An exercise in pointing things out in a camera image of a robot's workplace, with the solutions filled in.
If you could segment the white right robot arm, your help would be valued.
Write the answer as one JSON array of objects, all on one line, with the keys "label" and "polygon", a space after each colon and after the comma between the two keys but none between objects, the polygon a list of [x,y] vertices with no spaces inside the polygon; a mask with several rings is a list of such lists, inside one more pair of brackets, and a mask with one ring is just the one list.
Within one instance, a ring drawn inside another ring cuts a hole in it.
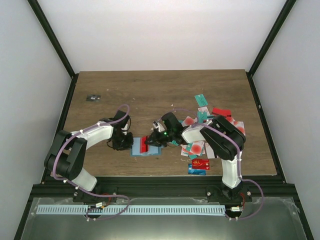
[{"label": "white right robot arm", "polygon": [[242,175],[241,154],[246,142],[245,134],[223,115],[206,120],[193,119],[192,123],[180,122],[173,112],[153,122],[151,134],[144,143],[148,146],[166,147],[175,141],[179,145],[208,144],[221,159],[223,198],[229,202],[240,196]]}]

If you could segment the blue card holder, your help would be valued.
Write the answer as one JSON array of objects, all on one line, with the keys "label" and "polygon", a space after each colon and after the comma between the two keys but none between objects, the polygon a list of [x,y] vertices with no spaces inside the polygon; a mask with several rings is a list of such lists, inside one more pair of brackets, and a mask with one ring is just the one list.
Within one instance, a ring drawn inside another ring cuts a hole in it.
[{"label": "blue card holder", "polygon": [[142,144],[141,137],[133,138],[133,145],[130,150],[131,157],[147,157],[161,155],[162,148],[157,146],[150,146]]}]

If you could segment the blue card front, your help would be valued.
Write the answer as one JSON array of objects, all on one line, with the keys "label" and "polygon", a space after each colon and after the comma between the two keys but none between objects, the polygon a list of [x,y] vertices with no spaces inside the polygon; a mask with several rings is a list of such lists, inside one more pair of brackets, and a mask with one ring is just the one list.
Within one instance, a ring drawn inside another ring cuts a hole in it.
[{"label": "blue card front", "polygon": [[205,176],[206,175],[206,170],[204,169],[195,169],[192,167],[192,164],[188,164],[188,174],[189,175],[197,175],[197,176]]}]

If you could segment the red VIP card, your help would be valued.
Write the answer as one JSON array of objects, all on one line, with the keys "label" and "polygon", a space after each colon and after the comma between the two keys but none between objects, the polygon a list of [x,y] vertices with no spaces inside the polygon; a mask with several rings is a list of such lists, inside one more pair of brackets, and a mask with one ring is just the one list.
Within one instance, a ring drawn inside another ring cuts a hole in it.
[{"label": "red VIP card", "polygon": [[192,169],[195,169],[195,170],[209,170],[210,169],[210,160],[195,158],[191,162],[191,167],[192,167]]}]

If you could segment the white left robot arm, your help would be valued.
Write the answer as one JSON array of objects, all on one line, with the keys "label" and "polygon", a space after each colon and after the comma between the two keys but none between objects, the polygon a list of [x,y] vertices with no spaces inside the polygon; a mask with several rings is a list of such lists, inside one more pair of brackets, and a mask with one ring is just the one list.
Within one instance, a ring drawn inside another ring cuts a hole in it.
[{"label": "white left robot arm", "polygon": [[44,167],[56,179],[70,181],[82,188],[89,201],[97,202],[102,189],[97,186],[97,178],[84,169],[86,151],[105,141],[116,151],[132,148],[134,139],[129,132],[131,118],[127,112],[118,110],[112,118],[102,118],[96,124],[78,131],[61,130],[55,136],[44,160]]}]

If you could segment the red card black stripe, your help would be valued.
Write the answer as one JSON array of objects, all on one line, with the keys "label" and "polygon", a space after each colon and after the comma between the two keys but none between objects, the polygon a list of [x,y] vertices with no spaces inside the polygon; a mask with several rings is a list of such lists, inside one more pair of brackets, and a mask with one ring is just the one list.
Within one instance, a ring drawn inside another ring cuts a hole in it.
[{"label": "red card black stripe", "polygon": [[139,147],[139,152],[142,155],[147,155],[149,153],[149,145],[146,143],[146,141],[148,140],[148,136],[143,136],[140,139],[140,147]]}]

